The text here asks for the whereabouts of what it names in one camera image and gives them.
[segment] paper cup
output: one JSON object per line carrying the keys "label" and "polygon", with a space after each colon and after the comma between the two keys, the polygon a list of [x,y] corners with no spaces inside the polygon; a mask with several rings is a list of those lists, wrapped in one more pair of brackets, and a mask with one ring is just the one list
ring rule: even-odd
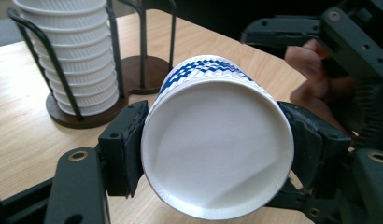
{"label": "paper cup", "polygon": [[276,101],[234,63],[193,57],[165,79],[141,140],[146,177],[178,211],[229,219],[267,204],[288,178],[291,128]]}

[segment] light wood tabletop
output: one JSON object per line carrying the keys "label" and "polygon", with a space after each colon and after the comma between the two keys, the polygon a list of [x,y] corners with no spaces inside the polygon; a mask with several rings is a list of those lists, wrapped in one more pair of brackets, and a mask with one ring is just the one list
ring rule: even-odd
{"label": "light wood tabletop", "polygon": [[[170,15],[148,14],[148,55],[168,60]],[[139,54],[137,14],[118,18],[121,57]],[[177,19],[174,65],[196,55],[212,54],[237,63],[277,101],[304,78],[272,55]],[[49,94],[24,42],[0,47],[0,198],[4,200],[54,176],[57,160],[77,147],[95,147],[107,125],[76,130],[55,123],[46,109]],[[156,94],[131,95],[130,103],[155,100]],[[162,202],[142,176],[134,198],[109,197],[112,223],[312,223],[300,212],[261,208],[247,216],[207,221],[181,214]]]}

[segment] wooden base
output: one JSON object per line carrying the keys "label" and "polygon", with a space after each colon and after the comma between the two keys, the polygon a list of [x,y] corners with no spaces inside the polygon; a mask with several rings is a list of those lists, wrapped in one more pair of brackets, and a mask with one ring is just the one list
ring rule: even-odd
{"label": "wooden base", "polygon": [[56,123],[72,129],[90,129],[109,123],[128,105],[129,95],[148,95],[159,92],[165,77],[172,68],[163,59],[148,56],[145,59],[144,87],[140,85],[140,56],[121,60],[121,69],[125,96],[107,111],[93,116],[85,116],[83,120],[77,120],[76,116],[64,113],[57,105],[55,98],[49,94],[46,108],[51,118]]}

